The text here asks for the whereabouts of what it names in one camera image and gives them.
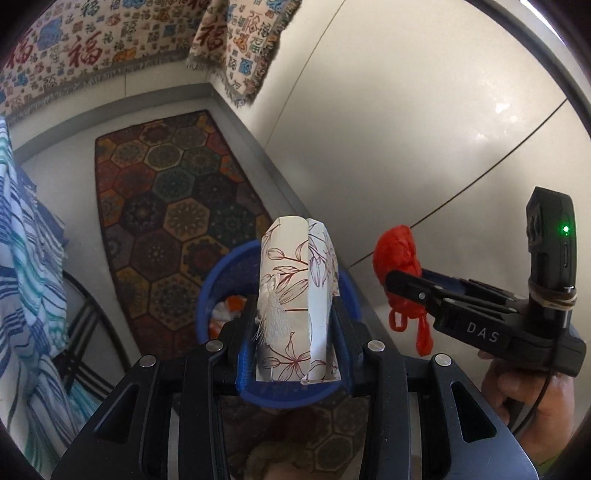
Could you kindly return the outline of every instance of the patterned rug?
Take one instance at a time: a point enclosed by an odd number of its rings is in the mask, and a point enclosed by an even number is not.
[[[169,359],[196,344],[205,277],[271,224],[207,111],[96,140],[100,226],[115,290],[142,353]]]
[[[52,99],[168,61],[213,69],[237,104],[254,100],[301,0],[57,0],[0,71],[12,125]]]

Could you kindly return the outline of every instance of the white floral paper box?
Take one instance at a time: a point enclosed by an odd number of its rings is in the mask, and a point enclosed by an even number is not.
[[[340,380],[329,335],[338,265],[326,227],[278,218],[262,239],[256,379],[314,383]]]

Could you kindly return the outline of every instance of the triangular cutout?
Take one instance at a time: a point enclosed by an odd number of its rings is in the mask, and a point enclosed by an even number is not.
[[[467,443],[493,438],[496,428],[482,411],[476,400],[460,382],[452,383],[453,398],[462,428],[462,438]]]
[[[95,435],[101,440],[124,444],[129,438],[139,385],[130,385],[98,424]]]

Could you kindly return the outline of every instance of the chinese character tablecloth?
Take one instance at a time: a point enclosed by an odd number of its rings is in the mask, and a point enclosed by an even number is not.
[[[252,101],[301,0],[60,1],[0,72],[0,114],[14,124],[54,98],[116,74],[187,59]]]

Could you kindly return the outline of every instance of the human hand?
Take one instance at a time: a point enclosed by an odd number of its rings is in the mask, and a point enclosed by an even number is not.
[[[483,359],[490,354],[479,352]],[[532,406],[538,398],[545,376],[514,370],[506,362],[494,359],[482,381],[482,395],[498,416],[509,423],[509,411],[503,406],[513,398]],[[574,426],[574,381],[555,375],[530,424],[518,440],[530,459],[541,465],[558,455],[568,444]]]

